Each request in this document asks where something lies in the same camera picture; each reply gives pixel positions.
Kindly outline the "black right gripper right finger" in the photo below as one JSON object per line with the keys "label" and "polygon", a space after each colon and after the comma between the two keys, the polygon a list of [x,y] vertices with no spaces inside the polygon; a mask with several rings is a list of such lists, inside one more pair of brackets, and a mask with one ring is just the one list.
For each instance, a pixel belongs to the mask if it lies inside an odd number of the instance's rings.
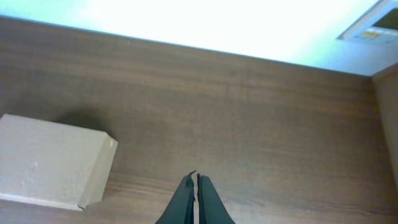
{"label": "black right gripper right finger", "polygon": [[211,179],[197,174],[199,224],[235,224],[222,203]]}

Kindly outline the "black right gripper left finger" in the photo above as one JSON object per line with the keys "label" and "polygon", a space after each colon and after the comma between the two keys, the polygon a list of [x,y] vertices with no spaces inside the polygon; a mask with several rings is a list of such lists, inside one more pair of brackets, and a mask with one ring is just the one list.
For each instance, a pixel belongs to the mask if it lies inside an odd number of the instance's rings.
{"label": "black right gripper left finger", "polygon": [[183,177],[163,214],[155,224],[194,224],[195,191],[192,174]]}

